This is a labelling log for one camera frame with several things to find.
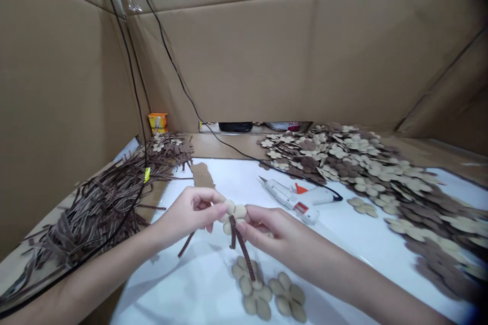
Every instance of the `brown felt strip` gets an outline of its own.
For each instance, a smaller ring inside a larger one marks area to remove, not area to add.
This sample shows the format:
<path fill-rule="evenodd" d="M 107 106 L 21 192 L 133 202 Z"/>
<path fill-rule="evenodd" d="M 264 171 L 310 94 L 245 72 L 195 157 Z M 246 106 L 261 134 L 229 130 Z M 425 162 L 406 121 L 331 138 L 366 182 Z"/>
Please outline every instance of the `brown felt strip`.
<path fill-rule="evenodd" d="M 192 239 L 193 235 L 195 234 L 195 231 L 193 231 L 187 238 L 187 240 L 185 241 L 185 244 L 183 245 L 183 247 L 181 248 L 181 250 L 179 251 L 178 253 L 178 257 L 181 257 L 183 255 L 183 253 L 185 252 L 188 244 L 190 243 L 190 240 Z"/>
<path fill-rule="evenodd" d="M 191 165 L 190 169 L 193 173 L 193 180 L 195 182 L 196 187 L 208 187 L 208 188 L 215 188 L 214 180 L 212 179 L 212 176 L 208 172 L 208 167 L 207 164 L 201 162 L 196 165 Z M 187 241 L 183 245 L 183 248 L 181 248 L 181 251 L 178 254 L 178 257 L 181 257 L 183 253 L 185 252 L 185 249 L 190 243 L 190 240 L 192 239 L 193 235 L 195 232 L 192 232 L 190 236 L 188 236 Z"/>
<path fill-rule="evenodd" d="M 167 133 L 162 135 L 158 143 L 170 145 L 171 140 L 182 140 L 183 152 L 180 149 L 169 148 L 162 152 L 153 151 L 150 141 L 147 146 L 147 167 L 151 168 L 151 176 L 146 185 L 158 180 L 168 181 L 173 179 L 174 167 L 185 164 L 191 155 L 185 151 L 191 151 L 192 147 L 178 134 Z M 73 204 L 69 208 L 63 208 L 59 220 L 55 224 L 45 225 L 38 232 L 29 235 L 23 241 L 28 241 L 32 258 L 28 261 L 24 271 L 16 282 L 18 287 L 11 287 L 0 297 L 1 307 L 9 307 L 22 296 L 30 296 L 37 291 L 41 284 L 57 275 L 66 267 L 76 265 L 93 250 L 105 242 L 115 233 L 122 224 L 121 230 L 99 252 L 105 252 L 123 240 L 138 233 L 142 226 L 147 225 L 146 219 L 138 216 L 135 207 L 140 203 L 137 197 L 141 189 L 145 173 L 145 159 L 142 153 L 135 153 L 125 161 L 119 161 L 76 188 Z M 150 194 L 152 188 L 141 196 Z M 141 208 L 164 208 L 139 205 Z M 51 274 L 43 276 L 37 283 L 33 281 L 33 271 L 41 269 L 44 264 L 53 260 L 57 269 Z"/>
<path fill-rule="evenodd" d="M 234 230 L 234 226 L 231 226 L 232 228 L 232 240 L 231 240 L 231 243 L 230 243 L 230 248 L 232 250 L 235 250 L 235 230 Z"/>
<path fill-rule="evenodd" d="M 246 259 L 246 264 L 248 265 L 249 276 L 251 278 L 251 281 L 255 282 L 256 277 L 254 276 L 254 270 L 253 270 L 253 266 L 251 265 L 251 259 L 249 258 L 249 253 L 248 250 L 246 249 L 246 244 L 244 243 L 244 239 L 242 238 L 240 232 L 237 230 L 234 215 L 229 216 L 229 221 L 230 221 L 230 225 L 232 226 L 232 231 L 235 233 L 237 239 L 239 240 L 239 245 L 240 248 L 242 249 L 242 254 L 244 255 L 244 259 Z"/>

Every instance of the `black object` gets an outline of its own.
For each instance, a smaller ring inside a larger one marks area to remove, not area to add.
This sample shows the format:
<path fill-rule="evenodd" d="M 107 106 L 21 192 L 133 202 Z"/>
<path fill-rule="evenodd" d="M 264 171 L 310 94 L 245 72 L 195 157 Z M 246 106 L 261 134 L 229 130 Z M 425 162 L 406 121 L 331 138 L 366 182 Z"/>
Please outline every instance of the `black object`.
<path fill-rule="evenodd" d="M 222 132 L 249 132 L 253 128 L 252 122 L 219 122 Z"/>

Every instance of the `yellow tag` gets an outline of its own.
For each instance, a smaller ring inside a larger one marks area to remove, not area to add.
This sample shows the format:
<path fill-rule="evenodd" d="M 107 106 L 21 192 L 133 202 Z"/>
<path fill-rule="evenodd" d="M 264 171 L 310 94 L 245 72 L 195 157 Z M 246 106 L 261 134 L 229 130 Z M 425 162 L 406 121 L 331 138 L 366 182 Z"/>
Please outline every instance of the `yellow tag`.
<path fill-rule="evenodd" d="M 144 183 L 149 180 L 149 175 L 151 173 L 151 168 L 146 168 L 146 173 L 144 174 Z"/>

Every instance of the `brown cardboard piece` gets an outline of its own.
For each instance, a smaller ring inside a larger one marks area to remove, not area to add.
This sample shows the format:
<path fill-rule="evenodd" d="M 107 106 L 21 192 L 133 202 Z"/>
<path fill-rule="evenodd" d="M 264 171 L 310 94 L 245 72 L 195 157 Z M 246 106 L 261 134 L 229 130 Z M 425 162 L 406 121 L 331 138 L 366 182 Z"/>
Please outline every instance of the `brown cardboard piece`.
<path fill-rule="evenodd" d="M 212 175 L 208 172 L 207 164 L 201 162 L 199 164 L 191 165 L 193 173 L 193 181 L 195 186 L 215 188 Z"/>

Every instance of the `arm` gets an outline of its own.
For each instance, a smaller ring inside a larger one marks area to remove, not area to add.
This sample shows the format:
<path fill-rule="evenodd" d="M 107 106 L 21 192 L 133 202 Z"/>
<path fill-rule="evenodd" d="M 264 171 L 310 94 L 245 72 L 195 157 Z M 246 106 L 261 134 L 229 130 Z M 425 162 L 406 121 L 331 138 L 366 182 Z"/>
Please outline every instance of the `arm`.
<path fill-rule="evenodd" d="M 237 228 L 251 244 L 377 322 L 385 325 L 449 323 L 434 309 L 284 210 L 251 205 L 246 208 L 251 221 L 259 225 L 254 227 L 243 222 Z M 266 229 L 273 233 L 273 239 L 263 234 Z"/>
<path fill-rule="evenodd" d="M 216 190 L 186 188 L 153 225 L 83 265 L 22 310 L 8 324 L 77 324 L 116 290 L 142 263 L 198 228 L 212 231 L 226 206 Z"/>

